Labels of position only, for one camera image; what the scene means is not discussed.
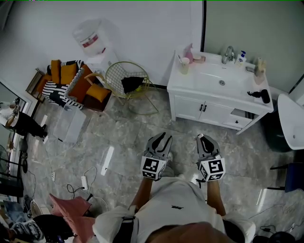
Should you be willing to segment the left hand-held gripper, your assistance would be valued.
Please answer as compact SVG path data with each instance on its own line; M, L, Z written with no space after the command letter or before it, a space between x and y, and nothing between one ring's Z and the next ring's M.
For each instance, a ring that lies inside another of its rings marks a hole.
M166 132L151 137L141 160L141 172L144 178L160 180L169 161L169 152L173 138Z

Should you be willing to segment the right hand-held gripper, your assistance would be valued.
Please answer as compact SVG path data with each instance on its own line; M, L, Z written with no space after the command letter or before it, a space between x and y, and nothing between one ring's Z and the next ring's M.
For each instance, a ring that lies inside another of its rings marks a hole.
M197 151L199 158L203 158L208 155L215 157L199 159L196 163L200 176L199 182L216 181L223 178L226 173L225 159L219 155L220 148L218 143L210 136L200 133L197 138Z

